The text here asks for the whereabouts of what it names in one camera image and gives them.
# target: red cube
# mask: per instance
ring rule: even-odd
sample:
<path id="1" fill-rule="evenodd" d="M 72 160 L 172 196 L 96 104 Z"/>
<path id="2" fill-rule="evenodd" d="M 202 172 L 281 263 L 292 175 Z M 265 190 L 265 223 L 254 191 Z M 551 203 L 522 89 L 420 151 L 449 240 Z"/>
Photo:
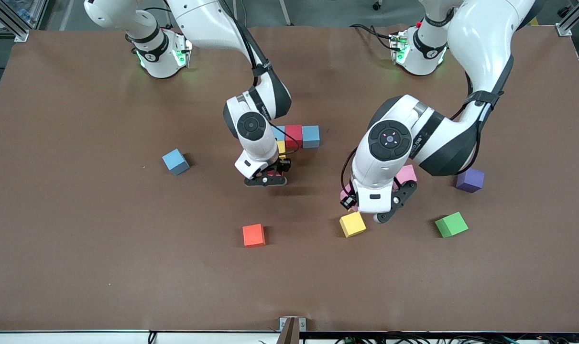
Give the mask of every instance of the red cube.
<path id="1" fill-rule="evenodd" d="M 263 237 L 263 226 L 261 224 L 244 226 L 243 239 L 246 247 L 265 246 L 266 240 Z"/>
<path id="2" fill-rule="evenodd" d="M 285 126 L 285 149 L 296 150 L 298 147 L 302 148 L 302 126 L 300 124 L 293 124 Z"/>

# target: cube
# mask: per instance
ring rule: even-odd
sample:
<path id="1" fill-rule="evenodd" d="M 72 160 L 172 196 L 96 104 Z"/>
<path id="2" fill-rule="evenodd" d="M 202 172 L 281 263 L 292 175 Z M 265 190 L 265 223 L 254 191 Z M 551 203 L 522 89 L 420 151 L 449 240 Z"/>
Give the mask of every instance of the cube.
<path id="1" fill-rule="evenodd" d="M 340 225 L 345 237 L 352 237 L 366 230 L 366 224 L 360 213 L 351 213 L 340 218 Z"/>
<path id="2" fill-rule="evenodd" d="M 466 192 L 476 192 L 482 189 L 484 184 L 484 172 L 475 168 L 468 168 L 464 173 L 457 176 L 455 187 Z"/>
<path id="3" fill-rule="evenodd" d="M 468 229 L 466 221 L 459 212 L 436 221 L 436 227 L 438 227 L 442 237 L 452 237 Z"/>
<path id="4" fill-rule="evenodd" d="M 295 124 L 291 126 L 285 126 L 285 148 L 287 150 L 296 150 L 298 147 L 302 147 L 302 126 L 300 124 Z"/>
<path id="5" fill-rule="evenodd" d="M 302 148 L 318 148 L 319 126 L 302 127 Z"/>
<path id="6" fill-rule="evenodd" d="M 263 237 L 263 226 L 261 224 L 244 226 L 243 239 L 246 247 L 265 246 L 266 240 Z"/>
<path id="7" fill-rule="evenodd" d="M 415 168 L 412 165 L 403 166 L 400 169 L 400 172 L 398 172 L 398 174 L 396 174 L 396 178 L 400 182 L 400 185 L 407 182 L 407 181 L 415 181 L 416 182 Z M 396 185 L 395 182 L 393 183 L 393 189 L 394 190 L 399 189 L 399 186 Z"/>
<path id="8" fill-rule="evenodd" d="M 274 171 L 268 171 L 266 172 L 268 177 L 283 177 L 283 172 L 274 172 Z"/>
<path id="9" fill-rule="evenodd" d="M 279 159 L 285 159 L 287 157 L 287 155 L 283 155 L 286 152 L 285 141 L 277 141 L 276 146 L 279 148 Z"/>
<path id="10" fill-rule="evenodd" d="M 346 196 L 348 196 L 348 194 L 344 191 L 344 190 L 348 190 L 349 192 L 353 191 L 351 189 L 351 184 L 347 184 L 344 189 L 342 189 L 342 191 L 340 192 L 340 200 L 342 201 Z M 353 211 L 357 211 L 357 205 L 353 205 L 353 207 L 351 207 L 351 210 Z"/>
<path id="11" fill-rule="evenodd" d="M 164 155 L 162 159 L 164 160 L 166 167 L 175 176 L 178 176 L 189 169 L 189 164 L 185 160 L 185 157 L 178 150 L 173 150 L 167 155 Z"/>
<path id="12" fill-rule="evenodd" d="M 285 141 L 285 126 L 277 126 L 277 128 L 272 127 L 272 133 L 274 133 L 274 139 L 276 141 Z"/>

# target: purple cube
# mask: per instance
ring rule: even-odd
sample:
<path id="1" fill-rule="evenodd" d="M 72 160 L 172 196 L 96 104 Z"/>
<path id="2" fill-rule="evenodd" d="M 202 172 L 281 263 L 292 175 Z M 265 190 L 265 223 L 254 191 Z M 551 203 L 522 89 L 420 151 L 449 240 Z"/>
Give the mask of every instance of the purple cube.
<path id="1" fill-rule="evenodd" d="M 457 184 L 455 187 L 467 192 L 476 192 L 482 189 L 484 183 L 484 172 L 474 168 L 468 168 L 466 172 L 457 176 Z"/>

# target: circular button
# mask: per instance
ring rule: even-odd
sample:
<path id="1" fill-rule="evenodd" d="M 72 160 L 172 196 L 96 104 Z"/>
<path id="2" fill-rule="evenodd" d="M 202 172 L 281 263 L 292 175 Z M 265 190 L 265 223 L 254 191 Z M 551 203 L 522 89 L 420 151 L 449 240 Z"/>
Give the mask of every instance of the circular button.
<path id="1" fill-rule="evenodd" d="M 245 121 L 245 129 L 247 131 L 256 131 L 259 125 L 257 124 L 257 120 L 255 118 L 249 118 Z"/>
<path id="2" fill-rule="evenodd" d="M 387 129 L 379 136 L 379 142 L 385 148 L 395 148 L 400 143 L 400 137 L 397 130 Z"/>

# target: metal bracket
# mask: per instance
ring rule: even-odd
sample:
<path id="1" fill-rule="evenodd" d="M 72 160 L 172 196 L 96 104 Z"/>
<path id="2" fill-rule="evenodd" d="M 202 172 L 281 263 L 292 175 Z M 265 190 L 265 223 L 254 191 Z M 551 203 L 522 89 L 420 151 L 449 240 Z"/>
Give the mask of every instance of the metal bracket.
<path id="1" fill-rule="evenodd" d="M 283 176 L 291 168 L 291 159 L 278 159 L 268 166 L 265 171 L 258 173 L 252 179 L 245 178 L 247 186 L 284 186 L 287 178 Z"/>
<path id="2" fill-rule="evenodd" d="M 298 327 L 300 329 L 300 332 L 306 331 L 306 318 L 304 318 L 302 316 L 283 316 L 282 318 L 279 318 L 279 331 L 283 330 L 283 326 L 285 326 L 285 322 L 287 322 L 287 320 L 290 318 L 298 319 Z"/>
<path id="3" fill-rule="evenodd" d="M 15 39 L 13 40 L 15 43 L 25 43 L 26 41 L 28 41 L 28 37 L 30 35 L 30 30 L 26 30 L 25 31 L 25 36 L 15 36 Z"/>
<path id="4" fill-rule="evenodd" d="M 279 322 L 285 319 L 283 323 L 283 330 L 276 344 L 298 344 L 300 342 L 300 324 L 304 319 L 304 328 L 306 329 L 306 318 L 298 318 L 296 316 L 285 316 L 279 319 Z"/>
<path id="5" fill-rule="evenodd" d="M 392 209 L 387 213 L 380 213 L 374 215 L 374 221 L 379 224 L 385 224 L 390 218 L 406 203 L 410 196 L 416 190 L 415 181 L 407 181 L 403 185 L 399 186 L 398 191 L 392 192 Z"/>
<path id="6" fill-rule="evenodd" d="M 571 36 L 570 29 L 579 21 L 579 3 L 572 7 L 572 9 L 563 17 L 562 21 L 555 24 L 557 34 L 560 36 Z"/>
<path id="7" fill-rule="evenodd" d="M 567 31 L 563 31 L 562 28 L 560 28 L 558 22 L 555 23 L 555 29 L 557 30 L 557 35 L 559 37 L 566 37 L 572 35 L 572 30 L 568 29 Z"/>

